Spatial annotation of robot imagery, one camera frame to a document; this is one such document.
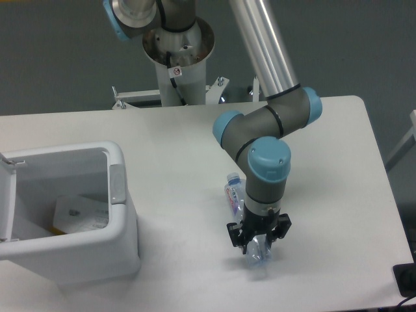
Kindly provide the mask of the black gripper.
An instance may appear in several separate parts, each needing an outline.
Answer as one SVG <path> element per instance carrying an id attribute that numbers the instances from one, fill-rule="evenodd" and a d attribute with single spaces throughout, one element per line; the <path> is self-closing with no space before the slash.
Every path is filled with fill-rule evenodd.
<path id="1" fill-rule="evenodd" d="M 280 201 L 259 203 L 253 200 L 244 201 L 242 222 L 231 222 L 226 225 L 231 243 L 247 253 L 248 243 L 256 235 L 266 235 L 271 246 L 278 239 L 283 239 L 292 222 L 289 215 L 280 214 Z"/>

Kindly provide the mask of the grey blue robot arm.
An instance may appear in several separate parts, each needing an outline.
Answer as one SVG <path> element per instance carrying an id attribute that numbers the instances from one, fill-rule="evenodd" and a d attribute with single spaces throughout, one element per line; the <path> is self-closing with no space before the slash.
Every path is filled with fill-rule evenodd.
<path id="1" fill-rule="evenodd" d="M 215 38 L 197 16 L 195 1 L 104 1 L 103 6 L 119 39 L 142 37 L 163 106 L 206 104 L 206 60 Z M 266 99 L 249 114 L 227 111 L 213 124 L 217 142 L 246 176 L 242 220 L 227 225 L 232 244 L 245 252 L 259 235 L 271 245 L 288 232 L 291 221 L 280 205 L 291 151 L 283 137 L 316 121 L 322 102 L 296 78 L 270 3 L 231 1 L 230 6 Z"/>

